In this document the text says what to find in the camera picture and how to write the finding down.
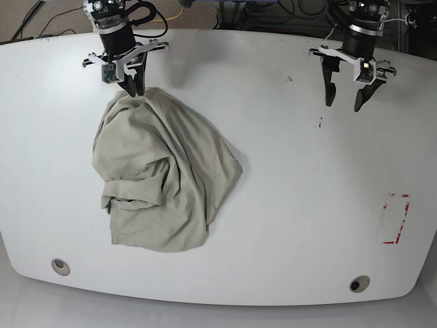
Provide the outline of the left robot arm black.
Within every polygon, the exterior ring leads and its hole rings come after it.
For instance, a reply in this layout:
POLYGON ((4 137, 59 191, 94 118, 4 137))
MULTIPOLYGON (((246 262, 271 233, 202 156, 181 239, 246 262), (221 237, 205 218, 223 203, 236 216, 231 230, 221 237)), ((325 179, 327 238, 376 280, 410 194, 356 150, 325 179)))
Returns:
POLYGON ((376 41, 383 36, 386 18, 389 14, 388 1, 348 1, 346 14, 336 1, 328 1, 328 17, 344 32, 342 46, 332 49, 321 45, 310 49, 312 55, 320 58, 325 87, 325 104, 331 106, 336 96, 336 85, 332 75, 340 72, 340 63, 352 65, 352 79, 363 87, 356 93, 354 110, 371 99, 376 90, 387 82, 387 74, 396 75, 397 70, 387 60, 378 61, 373 56, 376 41))

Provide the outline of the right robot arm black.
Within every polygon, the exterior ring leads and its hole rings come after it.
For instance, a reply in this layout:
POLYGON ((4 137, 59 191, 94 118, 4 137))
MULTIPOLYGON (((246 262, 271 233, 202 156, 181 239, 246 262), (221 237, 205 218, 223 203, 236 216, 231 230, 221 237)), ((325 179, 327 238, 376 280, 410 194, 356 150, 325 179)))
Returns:
POLYGON ((84 1, 83 11, 100 36, 104 52, 90 53, 82 66, 99 64, 104 83, 116 83, 132 97, 142 96, 148 53, 167 49, 169 44, 159 42, 160 36, 148 36, 147 44, 140 43, 132 28, 153 21, 160 12, 148 1, 137 1, 128 8, 125 1, 104 0, 84 1))

